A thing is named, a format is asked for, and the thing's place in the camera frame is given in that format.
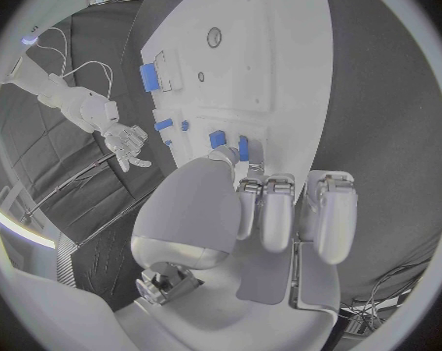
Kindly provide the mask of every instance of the metal rod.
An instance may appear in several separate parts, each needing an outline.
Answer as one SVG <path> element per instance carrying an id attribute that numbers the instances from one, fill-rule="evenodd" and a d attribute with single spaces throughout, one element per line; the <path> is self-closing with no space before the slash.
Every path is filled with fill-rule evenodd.
<path id="1" fill-rule="evenodd" d="M 95 232 L 93 232 L 90 236 L 88 236 L 83 242 L 78 243 L 78 248 L 80 248 L 81 246 L 85 245 L 87 242 L 89 242 L 90 240 L 92 240 L 97 234 L 100 234 L 101 232 L 103 232 L 108 226 L 110 226 L 111 224 L 113 224 L 115 221 L 117 221 L 119 218 L 123 217 L 126 213 L 128 213 L 129 211 L 131 211 L 134 207 L 136 207 L 138 204 L 142 203 L 144 200 L 146 200 L 156 189 L 157 189 L 158 185 L 155 186 L 151 191 L 149 191 L 148 193 L 146 193 L 146 195 L 144 195 L 143 197 L 141 197 L 139 200 L 135 201 L 134 203 L 130 204 L 124 211 L 120 212 L 119 214 L 117 214 L 112 220 L 110 220 L 109 222 L 103 224 L 99 229 L 97 229 Z"/>
<path id="2" fill-rule="evenodd" d="M 51 197 L 53 197 L 56 193 L 58 193 L 59 191 L 63 190 L 65 187 L 67 187 L 69 184 L 73 183 L 74 181 L 76 181 L 80 176 L 82 176 L 83 174 L 89 172 L 91 169 L 96 168 L 97 166 L 101 165 L 102 163 L 106 162 L 107 160 L 110 160 L 111 158 L 115 157 L 115 153 L 110 153 L 110 154 L 106 154 L 105 156 L 103 156 L 102 158 L 99 158 L 96 161 L 93 161 L 92 164 L 89 164 L 86 168 L 84 168 L 83 170 L 77 172 L 73 177 L 67 179 L 64 183 L 62 183 L 59 186 L 56 186 L 55 189 L 49 193 L 44 199 L 42 199 L 41 201 L 39 201 L 37 203 L 37 205 L 32 208 L 30 211 L 27 211 L 24 216 L 21 218 L 21 221 L 23 221 L 26 218 L 29 218 L 30 216 L 32 216 L 34 214 L 34 212 L 39 209 L 48 199 L 50 199 Z"/>

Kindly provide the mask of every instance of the light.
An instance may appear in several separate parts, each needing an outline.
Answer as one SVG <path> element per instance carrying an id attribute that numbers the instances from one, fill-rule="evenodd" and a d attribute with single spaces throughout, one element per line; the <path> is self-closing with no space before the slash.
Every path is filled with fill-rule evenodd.
<path id="1" fill-rule="evenodd" d="M 37 41 L 38 38 L 39 37 L 35 37 L 34 39 L 26 39 L 24 37 L 23 39 L 21 39 L 21 43 L 23 43 L 25 45 L 32 45 L 32 44 L 34 44 Z"/>
<path id="2" fill-rule="evenodd" d="M 1 211 L 0 211 L 0 223 L 9 230 L 11 230 L 12 232 L 19 234 L 20 236 L 32 242 L 38 243 L 48 248 L 55 248 L 55 242 L 53 240 L 49 240 L 47 238 L 44 238 L 43 236 L 39 236 L 35 232 L 32 232 L 21 225 L 18 225 L 15 221 L 13 221 L 7 215 L 3 214 Z"/>

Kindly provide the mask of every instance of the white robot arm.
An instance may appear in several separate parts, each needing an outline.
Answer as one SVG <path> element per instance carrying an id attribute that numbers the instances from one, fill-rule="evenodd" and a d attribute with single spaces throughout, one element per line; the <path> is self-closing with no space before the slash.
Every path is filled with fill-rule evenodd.
<path id="1" fill-rule="evenodd" d="M 129 171 L 130 164 L 141 167 L 151 165 L 150 161 L 136 158 L 147 140 L 147 134 L 138 126 L 128 127 L 118 123 L 118 109 L 114 101 L 85 87 L 68 87 L 63 78 L 48 75 L 26 54 L 19 58 L 5 83 L 14 83 L 37 95 L 41 103 L 60 108 L 69 121 L 84 131 L 99 131 L 108 149 L 116 153 L 124 172 Z"/>

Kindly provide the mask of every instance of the circular hole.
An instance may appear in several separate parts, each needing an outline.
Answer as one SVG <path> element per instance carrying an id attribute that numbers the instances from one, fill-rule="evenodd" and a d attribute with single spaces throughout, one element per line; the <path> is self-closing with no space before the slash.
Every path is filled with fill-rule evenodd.
<path id="1" fill-rule="evenodd" d="M 217 27 L 213 27 L 207 33 L 207 44 L 211 48 L 216 48 L 222 41 L 221 31 Z"/>

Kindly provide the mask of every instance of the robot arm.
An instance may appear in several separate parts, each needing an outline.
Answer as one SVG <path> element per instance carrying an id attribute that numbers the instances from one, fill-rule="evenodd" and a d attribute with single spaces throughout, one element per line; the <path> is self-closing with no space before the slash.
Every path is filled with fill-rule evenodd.
<path id="1" fill-rule="evenodd" d="M 88 133 L 99 131 L 105 145 L 116 153 L 124 172 L 129 164 L 148 167 L 150 161 L 136 158 L 147 140 L 147 134 L 138 126 L 128 127 L 118 123 L 118 109 L 114 101 L 84 87 L 68 87 L 60 76 L 48 75 L 26 54 L 22 55 L 5 83 L 37 95 L 37 99 L 62 114 Z"/>

